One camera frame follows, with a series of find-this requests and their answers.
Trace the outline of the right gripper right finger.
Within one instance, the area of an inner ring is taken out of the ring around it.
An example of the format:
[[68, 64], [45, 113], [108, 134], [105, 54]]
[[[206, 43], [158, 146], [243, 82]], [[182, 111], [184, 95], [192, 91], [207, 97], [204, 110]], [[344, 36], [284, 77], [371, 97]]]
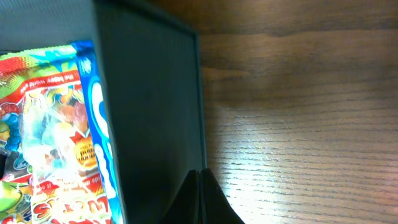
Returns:
[[229, 204], [210, 169], [200, 172], [200, 197], [203, 224], [244, 224]]

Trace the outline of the Haribo gummy worms bag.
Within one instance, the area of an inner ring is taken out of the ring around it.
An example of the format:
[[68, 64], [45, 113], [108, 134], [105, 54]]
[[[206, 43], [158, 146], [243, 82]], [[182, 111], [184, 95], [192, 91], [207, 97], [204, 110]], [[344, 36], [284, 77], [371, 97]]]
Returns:
[[77, 48], [1, 56], [2, 223], [113, 223]]

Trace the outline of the blue Oreo cookie pack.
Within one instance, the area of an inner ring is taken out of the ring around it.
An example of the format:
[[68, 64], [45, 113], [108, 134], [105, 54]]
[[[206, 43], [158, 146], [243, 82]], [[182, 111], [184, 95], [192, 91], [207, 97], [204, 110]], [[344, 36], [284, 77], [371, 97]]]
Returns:
[[80, 74], [88, 124], [113, 223], [123, 224], [123, 203], [119, 196], [119, 185], [116, 180], [111, 138], [94, 43], [90, 40], [78, 40], [72, 42], [72, 47], [76, 50], [76, 64]]

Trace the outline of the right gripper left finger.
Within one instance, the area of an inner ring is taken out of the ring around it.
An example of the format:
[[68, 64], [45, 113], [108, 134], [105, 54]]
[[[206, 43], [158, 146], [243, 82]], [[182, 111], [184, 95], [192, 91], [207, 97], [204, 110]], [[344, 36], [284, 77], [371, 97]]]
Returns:
[[198, 172], [190, 170], [160, 224], [199, 224], [199, 211]]

